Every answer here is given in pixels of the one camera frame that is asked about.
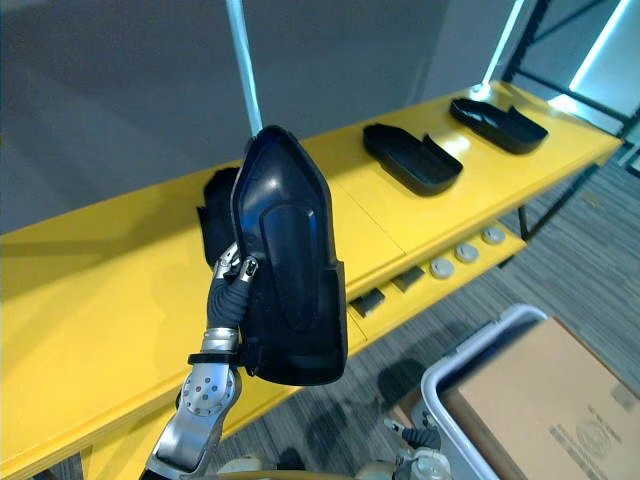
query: cardboard box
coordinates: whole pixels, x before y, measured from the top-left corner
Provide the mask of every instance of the cardboard box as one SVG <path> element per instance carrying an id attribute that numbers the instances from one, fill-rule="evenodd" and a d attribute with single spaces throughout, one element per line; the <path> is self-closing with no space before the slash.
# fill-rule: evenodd
<path id="1" fill-rule="evenodd" d="M 411 418 L 411 413 L 417 404 L 420 404 L 424 409 L 424 401 L 422 400 L 422 392 L 420 392 L 420 386 L 417 386 L 409 393 L 407 393 L 404 397 L 400 399 L 398 403 L 396 403 L 391 411 L 389 412 L 389 416 L 400 422 L 407 428 L 423 428 L 424 425 L 419 423 L 418 425 L 414 425 L 413 419 Z"/>
<path id="2" fill-rule="evenodd" d="M 640 479 L 640 404 L 550 319 L 442 395 L 504 479 Z"/>

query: round metal puck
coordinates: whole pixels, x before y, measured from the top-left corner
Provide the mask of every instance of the round metal puck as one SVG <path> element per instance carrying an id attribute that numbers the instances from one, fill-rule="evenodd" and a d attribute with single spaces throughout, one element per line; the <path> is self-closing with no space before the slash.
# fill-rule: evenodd
<path id="1" fill-rule="evenodd" d="M 454 268 L 453 263 L 451 263 L 446 258 L 436 258 L 431 261 L 430 270 L 431 275 L 433 275 L 435 278 L 444 280 L 453 275 Z"/>
<path id="2" fill-rule="evenodd" d="M 505 238 L 507 236 L 498 227 L 488 227 L 482 231 L 482 240 L 489 245 L 499 245 Z"/>
<path id="3" fill-rule="evenodd" d="M 469 243 L 461 243 L 456 247 L 455 254 L 462 263 L 473 263 L 478 258 L 478 249 Z"/>

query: robotic arm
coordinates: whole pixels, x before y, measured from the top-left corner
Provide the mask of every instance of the robotic arm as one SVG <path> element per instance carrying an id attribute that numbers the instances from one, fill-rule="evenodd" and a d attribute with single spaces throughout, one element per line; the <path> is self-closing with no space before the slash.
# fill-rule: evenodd
<path id="1" fill-rule="evenodd" d="M 178 410 L 147 460 L 143 480 L 203 476 L 220 441 L 224 419 L 242 389 L 233 359 L 238 352 L 238 327 L 258 270 L 256 259 L 248 257 L 229 283 L 225 274 L 239 264 L 238 246 L 233 243 L 216 262 L 200 353 L 189 357 L 193 368 L 182 385 Z"/>

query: gray wall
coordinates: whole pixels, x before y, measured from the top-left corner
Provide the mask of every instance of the gray wall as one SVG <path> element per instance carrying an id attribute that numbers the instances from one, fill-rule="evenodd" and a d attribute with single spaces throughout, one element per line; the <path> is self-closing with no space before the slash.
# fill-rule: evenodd
<path id="1" fill-rule="evenodd" d="M 14 4 L 4 231 L 241 154 L 249 127 L 224 3 Z"/>
<path id="2" fill-rule="evenodd" d="M 523 68 L 568 87 L 618 2 L 619 0 L 607 0 L 536 43 L 527 51 Z M 528 2 L 524 9 L 505 49 L 503 62 L 496 70 L 496 76 L 502 74 L 517 40 L 524 31 L 534 4 L 535 2 Z M 553 0 L 540 25 L 539 32 L 545 31 L 549 26 L 556 24 L 585 4 L 583 0 Z M 578 87 L 579 93 L 628 114 L 638 107 L 640 103 L 638 89 L 640 37 L 637 31 L 639 24 L 640 2 L 631 0 L 613 34 L 596 58 L 596 62 L 592 64 Z M 558 95 L 556 91 L 521 76 L 516 76 L 514 83 L 545 99 Z M 578 104 L 575 113 L 610 132 L 616 132 L 621 126 L 620 122 L 584 105 Z M 627 138 L 632 142 L 637 141 L 640 138 L 640 132 L 636 130 Z"/>
<path id="3" fill-rule="evenodd" d="M 477 83 L 512 0 L 247 0 L 265 124 L 300 137 Z M 238 158 L 221 0 L 5 0 L 0 228 Z"/>

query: white pole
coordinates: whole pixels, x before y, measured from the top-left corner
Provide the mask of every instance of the white pole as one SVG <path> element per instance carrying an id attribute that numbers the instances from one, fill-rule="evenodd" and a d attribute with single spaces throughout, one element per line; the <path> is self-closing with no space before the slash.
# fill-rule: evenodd
<path id="1" fill-rule="evenodd" d="M 498 45 L 496 46 L 495 51 L 493 52 L 493 56 L 489 61 L 489 66 L 487 67 L 487 71 L 484 74 L 484 78 L 482 79 L 482 85 L 486 86 L 489 84 L 491 77 L 493 76 L 493 72 L 498 65 L 498 60 L 502 56 L 502 51 L 504 50 L 504 46 L 507 44 L 507 40 L 511 36 L 511 31 L 513 30 L 513 26 L 518 19 L 518 15 L 520 14 L 520 10 L 522 9 L 522 5 L 524 5 L 524 0 L 516 0 L 513 2 L 513 7 L 511 8 L 511 13 L 509 14 L 509 18 L 507 18 L 507 23 L 502 30 L 502 35 L 500 35 L 500 40 L 498 40 Z"/>
<path id="2" fill-rule="evenodd" d="M 262 130 L 262 116 L 258 106 L 258 96 L 256 94 L 256 82 L 253 78 L 253 67 L 251 65 L 251 54 L 249 53 L 249 39 L 247 38 L 247 26 L 244 22 L 244 12 L 242 10 L 242 0 L 227 0 L 227 13 L 229 14 L 229 26 L 233 37 L 233 46 L 240 70 L 240 80 L 242 81 L 242 93 L 244 103 L 249 117 L 251 134 L 255 135 Z"/>

